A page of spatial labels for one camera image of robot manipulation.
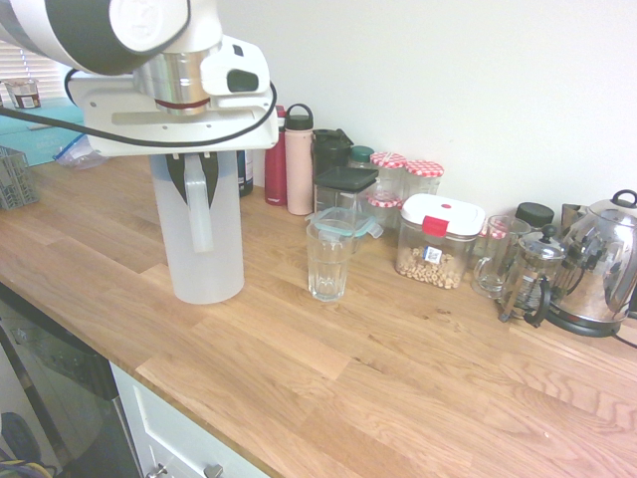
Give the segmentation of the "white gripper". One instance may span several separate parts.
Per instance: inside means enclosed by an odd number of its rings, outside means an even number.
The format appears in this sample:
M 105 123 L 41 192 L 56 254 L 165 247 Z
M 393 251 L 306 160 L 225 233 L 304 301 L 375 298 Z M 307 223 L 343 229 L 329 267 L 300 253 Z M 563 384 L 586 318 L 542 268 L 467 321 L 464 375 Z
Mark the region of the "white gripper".
M 269 82 L 259 80 L 252 91 L 231 91 L 226 79 L 204 83 L 209 102 L 198 113 L 175 114 L 163 110 L 155 98 L 141 93 L 133 76 L 81 74 L 69 88 L 92 130 L 92 147 L 105 156 L 200 152 L 208 206 L 214 200 L 219 160 L 216 152 L 266 149 L 278 140 L 274 94 Z M 185 156 L 167 154 L 168 174 L 183 202 Z

